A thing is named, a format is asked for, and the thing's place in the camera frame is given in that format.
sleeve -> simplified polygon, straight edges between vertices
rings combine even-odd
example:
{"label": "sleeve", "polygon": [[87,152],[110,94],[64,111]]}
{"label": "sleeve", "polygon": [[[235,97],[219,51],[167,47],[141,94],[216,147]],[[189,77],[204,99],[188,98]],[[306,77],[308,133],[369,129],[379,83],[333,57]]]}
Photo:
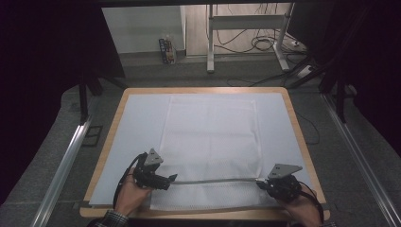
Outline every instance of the sleeve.
{"label": "sleeve", "polygon": [[104,218],[95,224],[96,227],[123,227],[126,226],[128,217],[115,212],[113,210],[107,211]]}

gray carpet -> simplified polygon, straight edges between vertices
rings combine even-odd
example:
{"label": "gray carpet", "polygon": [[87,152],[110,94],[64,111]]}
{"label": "gray carpet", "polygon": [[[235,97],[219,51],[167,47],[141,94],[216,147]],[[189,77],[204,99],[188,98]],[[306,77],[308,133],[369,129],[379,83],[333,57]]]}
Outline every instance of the gray carpet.
{"label": "gray carpet", "polygon": [[[187,61],[191,62],[183,61],[176,65],[125,65],[127,78],[121,80],[130,87],[247,86],[249,82],[232,79],[255,82],[281,73],[277,61],[271,58],[264,61],[254,61],[253,58],[246,61],[222,59],[216,63],[216,72],[212,75],[206,73],[203,60]],[[95,147],[82,147],[79,150],[47,226],[85,226],[90,221],[79,215],[79,206],[123,93],[109,82],[101,82],[104,93],[92,122],[92,126],[103,127],[99,142]],[[289,92],[330,206],[330,220],[336,221],[338,226],[387,226],[317,92],[318,82],[319,79],[314,79]],[[277,79],[259,86],[279,86],[282,83],[283,79]],[[396,173],[401,170],[399,157],[361,116],[352,100],[346,102],[346,118],[376,174],[380,176],[398,209],[401,209],[401,180],[396,178]],[[78,89],[73,88],[64,93],[62,107],[52,130],[20,182],[1,206],[0,226],[28,226],[31,223],[78,121]],[[87,139],[84,143],[90,144],[93,141]]]}

human hand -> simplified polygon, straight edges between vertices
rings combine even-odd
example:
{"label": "human hand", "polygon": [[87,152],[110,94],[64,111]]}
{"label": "human hand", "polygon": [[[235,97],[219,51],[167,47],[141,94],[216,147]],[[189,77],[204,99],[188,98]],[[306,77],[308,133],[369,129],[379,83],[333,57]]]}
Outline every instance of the human hand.
{"label": "human hand", "polygon": [[135,179],[132,177],[133,168],[130,170],[121,191],[118,194],[117,202],[115,203],[114,211],[128,216],[136,208],[138,208],[144,199],[151,192],[151,188],[140,188],[136,185]]}
{"label": "human hand", "polygon": [[[314,196],[304,185],[302,185],[302,190],[307,194]],[[322,225],[319,211],[310,199],[304,196],[299,196],[291,202],[280,200],[277,200],[277,202],[283,206],[295,220],[302,223],[305,227],[317,227]]]}

white wall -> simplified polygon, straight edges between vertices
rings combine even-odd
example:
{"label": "white wall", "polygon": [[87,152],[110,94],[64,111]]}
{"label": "white wall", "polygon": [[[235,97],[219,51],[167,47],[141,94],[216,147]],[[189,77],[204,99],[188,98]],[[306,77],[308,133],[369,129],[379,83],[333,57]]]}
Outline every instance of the white wall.
{"label": "white wall", "polygon": [[103,14],[118,53],[160,51],[159,39],[169,33],[184,50],[184,8],[104,8]]}

wooden table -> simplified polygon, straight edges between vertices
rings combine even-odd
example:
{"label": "wooden table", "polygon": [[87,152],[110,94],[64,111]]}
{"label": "wooden table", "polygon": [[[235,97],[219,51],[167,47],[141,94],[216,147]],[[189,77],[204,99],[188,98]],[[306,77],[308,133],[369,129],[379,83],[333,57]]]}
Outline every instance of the wooden table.
{"label": "wooden table", "polygon": [[[301,128],[288,92],[285,88],[281,87],[260,87],[260,88],[243,88],[243,87],[194,87],[194,88],[129,88],[125,90],[118,109],[115,113],[113,123],[110,127],[109,134],[106,138],[103,150],[101,151],[97,166],[88,186],[83,203],[88,203],[95,190],[97,181],[105,166],[107,157],[109,155],[115,133],[117,131],[121,116],[124,112],[126,102],[129,95],[135,94],[246,94],[246,93],[281,93],[285,101],[288,116],[294,129],[300,151],[305,161],[306,170],[312,182],[312,187],[316,190],[318,200],[320,203],[326,203],[321,185],[315,172],[312,160],[310,159],[309,151],[307,149],[305,139],[302,135]],[[86,218],[100,218],[103,217],[108,209],[112,207],[81,207],[80,214]],[[330,213],[328,210],[324,211],[324,218],[328,219]],[[167,212],[167,211],[152,211],[148,208],[138,210],[135,214],[137,218],[193,218],[193,219],[247,219],[247,220],[289,220],[288,213],[283,209],[278,208],[252,208],[252,209],[218,209],[211,211],[197,211],[197,212]]]}

